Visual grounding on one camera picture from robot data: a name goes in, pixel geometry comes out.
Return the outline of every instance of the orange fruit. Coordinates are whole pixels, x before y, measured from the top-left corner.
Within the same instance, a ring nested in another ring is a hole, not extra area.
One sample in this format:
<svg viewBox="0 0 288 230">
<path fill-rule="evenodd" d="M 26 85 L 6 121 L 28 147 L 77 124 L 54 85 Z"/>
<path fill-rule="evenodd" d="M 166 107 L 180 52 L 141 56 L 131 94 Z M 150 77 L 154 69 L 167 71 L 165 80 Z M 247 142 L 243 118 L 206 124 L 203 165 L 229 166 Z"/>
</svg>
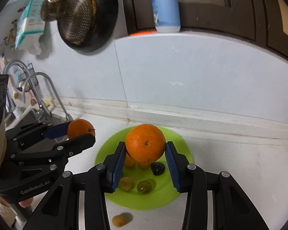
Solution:
<svg viewBox="0 0 288 230">
<path fill-rule="evenodd" d="M 152 163 L 137 163 L 141 169 L 147 169 L 151 166 Z"/>
<path fill-rule="evenodd" d="M 130 156 L 128 156 L 128 154 L 126 154 L 124 166 L 127 168 L 131 168 L 134 166 L 134 164 L 135 164 L 135 161 Z"/>
<path fill-rule="evenodd" d="M 156 126 L 141 124 L 128 133 L 125 144 L 128 155 L 137 163 L 153 163 L 163 155 L 166 141 Z"/>
<path fill-rule="evenodd" d="M 95 136 L 95 128 L 85 119 L 75 119 L 69 124 L 67 129 L 68 139 L 73 139 L 87 133 L 91 133 L 93 136 Z"/>
</svg>

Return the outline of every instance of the white bottle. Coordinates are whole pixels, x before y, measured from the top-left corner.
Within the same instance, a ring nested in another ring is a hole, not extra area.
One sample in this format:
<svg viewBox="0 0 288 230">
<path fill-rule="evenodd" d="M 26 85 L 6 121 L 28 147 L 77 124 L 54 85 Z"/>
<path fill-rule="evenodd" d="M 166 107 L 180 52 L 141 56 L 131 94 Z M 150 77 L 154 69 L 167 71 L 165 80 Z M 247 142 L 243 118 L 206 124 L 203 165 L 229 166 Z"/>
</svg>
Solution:
<svg viewBox="0 0 288 230">
<path fill-rule="evenodd" d="M 158 32 L 175 33 L 180 30 L 178 0 L 151 0 L 155 27 Z"/>
</svg>

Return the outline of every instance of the grout line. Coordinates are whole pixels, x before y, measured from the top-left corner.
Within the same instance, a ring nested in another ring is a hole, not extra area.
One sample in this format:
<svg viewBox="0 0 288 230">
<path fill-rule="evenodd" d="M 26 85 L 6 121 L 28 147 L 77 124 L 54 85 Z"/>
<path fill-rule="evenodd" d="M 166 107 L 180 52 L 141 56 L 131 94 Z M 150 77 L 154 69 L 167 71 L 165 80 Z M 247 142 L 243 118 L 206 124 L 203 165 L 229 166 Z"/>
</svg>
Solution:
<svg viewBox="0 0 288 230">
<path fill-rule="evenodd" d="M 116 50 L 115 40 L 114 40 L 114 47 L 115 47 L 115 54 L 116 54 L 117 65 L 118 65 L 118 69 L 119 69 L 119 74 L 120 74 L 120 76 L 121 76 L 121 81 L 122 81 L 123 90 L 124 90 L 125 99 L 126 99 L 126 108 L 128 108 L 127 96 L 126 96 L 126 91 L 125 91 L 125 86 L 124 86 L 124 82 L 123 82 L 123 77 L 122 77 L 121 68 L 120 68 L 120 66 L 119 66 L 119 61 L 118 61 L 118 57 L 117 57 L 117 50 Z"/>
</svg>

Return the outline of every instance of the bottle label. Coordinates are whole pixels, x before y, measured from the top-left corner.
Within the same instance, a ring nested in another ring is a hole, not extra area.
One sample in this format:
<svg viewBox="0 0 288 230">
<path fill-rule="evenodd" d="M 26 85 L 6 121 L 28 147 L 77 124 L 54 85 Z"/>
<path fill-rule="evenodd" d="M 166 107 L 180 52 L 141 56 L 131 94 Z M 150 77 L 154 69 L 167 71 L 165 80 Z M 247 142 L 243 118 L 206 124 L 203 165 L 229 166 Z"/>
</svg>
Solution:
<svg viewBox="0 0 288 230">
<path fill-rule="evenodd" d="M 155 26 L 180 26 L 177 0 L 151 0 Z"/>
</svg>

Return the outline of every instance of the dark cherry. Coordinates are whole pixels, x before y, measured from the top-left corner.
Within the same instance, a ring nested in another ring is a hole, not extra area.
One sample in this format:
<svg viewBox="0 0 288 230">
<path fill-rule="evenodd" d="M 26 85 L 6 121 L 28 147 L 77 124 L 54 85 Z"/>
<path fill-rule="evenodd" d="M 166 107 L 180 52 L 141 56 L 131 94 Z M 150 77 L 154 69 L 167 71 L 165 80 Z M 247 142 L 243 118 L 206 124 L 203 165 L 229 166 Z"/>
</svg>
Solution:
<svg viewBox="0 0 288 230">
<path fill-rule="evenodd" d="M 154 175 L 162 175 L 165 171 L 165 165 L 161 162 L 154 162 L 151 165 L 151 170 Z"/>
</svg>

